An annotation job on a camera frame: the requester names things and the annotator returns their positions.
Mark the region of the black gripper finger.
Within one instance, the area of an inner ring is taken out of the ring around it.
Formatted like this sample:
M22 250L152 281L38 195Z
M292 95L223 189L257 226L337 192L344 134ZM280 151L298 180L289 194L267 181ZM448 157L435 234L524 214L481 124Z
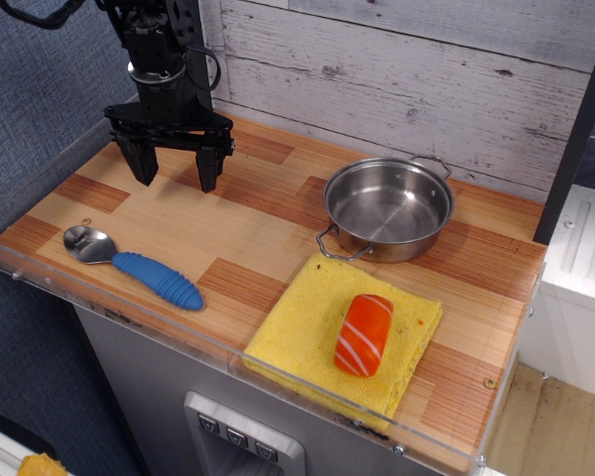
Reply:
M134 178L149 186L159 169L155 148L122 136L117 138L117 145Z
M219 147L203 146L196 152L196 167L203 192L210 193L216 189L225 157L225 151Z

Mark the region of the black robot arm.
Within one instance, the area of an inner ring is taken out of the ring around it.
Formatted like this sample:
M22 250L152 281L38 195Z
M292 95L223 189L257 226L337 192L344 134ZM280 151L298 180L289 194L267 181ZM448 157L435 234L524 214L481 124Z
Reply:
M203 191L215 190L232 155L233 123L214 112L211 93L221 71L203 40L195 1L103 1L122 47L135 102L108 106L105 117L135 179L149 185L159 169L159 148L191 151Z

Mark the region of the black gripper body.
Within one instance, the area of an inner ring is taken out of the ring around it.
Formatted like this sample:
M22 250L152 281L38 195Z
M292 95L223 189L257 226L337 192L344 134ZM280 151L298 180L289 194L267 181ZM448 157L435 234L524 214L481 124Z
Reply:
M233 122L200 101L201 91L186 73L168 78L136 77L139 99L104 109L114 140L133 146L198 152L234 151Z

